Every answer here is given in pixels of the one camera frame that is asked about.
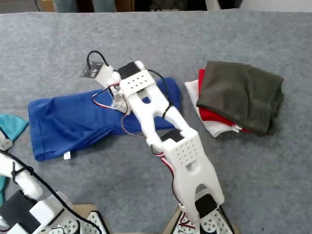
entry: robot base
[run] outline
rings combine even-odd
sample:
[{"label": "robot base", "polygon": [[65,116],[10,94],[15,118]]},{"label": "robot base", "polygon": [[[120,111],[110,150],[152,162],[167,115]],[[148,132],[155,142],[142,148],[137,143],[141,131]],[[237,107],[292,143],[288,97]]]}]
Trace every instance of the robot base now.
[{"label": "robot base", "polygon": [[[110,234],[98,211],[92,211],[87,219],[98,225],[102,234]],[[73,219],[58,225],[49,234],[98,234],[98,231],[88,223]]]},{"label": "robot base", "polygon": [[209,215],[200,220],[200,228],[195,228],[186,217],[184,212],[180,212],[175,220],[170,234],[240,234],[237,228],[234,233],[231,231],[229,224],[219,210],[211,212]]}]

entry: white cloth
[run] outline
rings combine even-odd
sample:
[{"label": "white cloth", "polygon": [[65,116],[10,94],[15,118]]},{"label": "white cloth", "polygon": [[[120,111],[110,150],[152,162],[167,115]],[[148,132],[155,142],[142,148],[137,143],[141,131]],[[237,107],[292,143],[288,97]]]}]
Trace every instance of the white cloth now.
[{"label": "white cloth", "polygon": [[[187,89],[187,92],[189,93],[189,96],[190,96],[191,102],[195,108],[195,111],[196,111],[198,117],[200,118],[199,109],[196,106],[196,102],[198,100],[198,79],[196,79],[194,81],[190,81],[190,82],[185,82],[184,85]],[[225,123],[221,123],[218,121],[203,121],[201,118],[200,118],[200,120],[202,121],[205,128],[208,130],[208,132],[213,137],[217,137],[221,133],[228,132],[228,131],[238,132],[238,130],[236,129],[235,126],[229,126]]]}]

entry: gray felt surface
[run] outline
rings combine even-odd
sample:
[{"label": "gray felt surface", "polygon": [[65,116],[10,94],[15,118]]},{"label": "gray felt surface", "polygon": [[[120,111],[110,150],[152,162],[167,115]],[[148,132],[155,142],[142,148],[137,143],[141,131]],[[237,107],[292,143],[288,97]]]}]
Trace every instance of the gray felt surface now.
[{"label": "gray felt surface", "polygon": [[[28,118],[31,100],[99,88],[79,77],[93,49],[115,68],[139,59],[176,78],[185,119],[199,131],[223,188],[224,208],[242,233],[311,233],[312,14],[0,15],[1,113]],[[226,133],[214,139],[204,130],[183,82],[208,60],[249,63],[285,78],[276,135]],[[11,152],[73,202],[97,204],[116,232],[160,232],[177,205],[169,171],[136,137],[107,138],[73,160],[38,163],[27,128]],[[11,184],[8,195],[14,189]]]}]

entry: olive green cloth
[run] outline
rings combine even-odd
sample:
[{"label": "olive green cloth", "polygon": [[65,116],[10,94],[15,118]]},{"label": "olive green cloth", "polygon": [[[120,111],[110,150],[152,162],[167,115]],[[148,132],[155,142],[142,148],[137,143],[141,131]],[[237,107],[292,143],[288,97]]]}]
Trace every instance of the olive green cloth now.
[{"label": "olive green cloth", "polygon": [[250,65],[209,61],[196,105],[257,135],[275,133],[283,78]]}]

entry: red cloth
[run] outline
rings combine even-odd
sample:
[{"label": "red cloth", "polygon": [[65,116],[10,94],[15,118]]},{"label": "red cloth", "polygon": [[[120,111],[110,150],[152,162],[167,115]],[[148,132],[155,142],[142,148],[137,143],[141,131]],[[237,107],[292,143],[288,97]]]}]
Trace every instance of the red cloth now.
[{"label": "red cloth", "polygon": [[[202,82],[203,82],[203,79],[204,79],[204,76],[205,76],[205,69],[200,69],[199,72],[198,72],[198,94],[200,94],[201,92],[201,85],[202,85]],[[221,122],[221,123],[225,123],[229,126],[233,126],[235,125],[235,123],[233,123],[232,121],[226,119],[225,117],[215,113],[215,112],[212,112],[210,110],[207,110],[203,107],[199,107],[199,114],[200,114],[200,117],[203,121],[218,121],[218,122]],[[242,129],[242,131],[244,132],[249,132],[248,130],[246,129]]]}]

